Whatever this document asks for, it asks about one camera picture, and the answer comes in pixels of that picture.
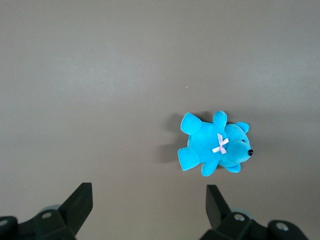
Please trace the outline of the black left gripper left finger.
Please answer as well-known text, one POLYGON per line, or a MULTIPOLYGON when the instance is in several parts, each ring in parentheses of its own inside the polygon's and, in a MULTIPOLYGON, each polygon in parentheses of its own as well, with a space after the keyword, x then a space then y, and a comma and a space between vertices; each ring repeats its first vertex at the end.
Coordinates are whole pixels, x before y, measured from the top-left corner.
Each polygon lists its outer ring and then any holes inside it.
POLYGON ((61 205, 50 206, 28 221, 0 218, 2 240, 75 240, 93 209, 92 183, 83 182, 61 205))

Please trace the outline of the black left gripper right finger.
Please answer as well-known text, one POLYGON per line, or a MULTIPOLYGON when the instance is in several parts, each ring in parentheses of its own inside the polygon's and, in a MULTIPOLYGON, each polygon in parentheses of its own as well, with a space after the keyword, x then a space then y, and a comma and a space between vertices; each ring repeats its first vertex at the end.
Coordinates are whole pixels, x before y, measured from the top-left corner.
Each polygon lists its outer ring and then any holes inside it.
POLYGON ((206 186, 206 214, 211 226, 202 240, 306 240, 295 224, 272 220, 267 227, 247 214, 232 211, 216 185, 206 186))

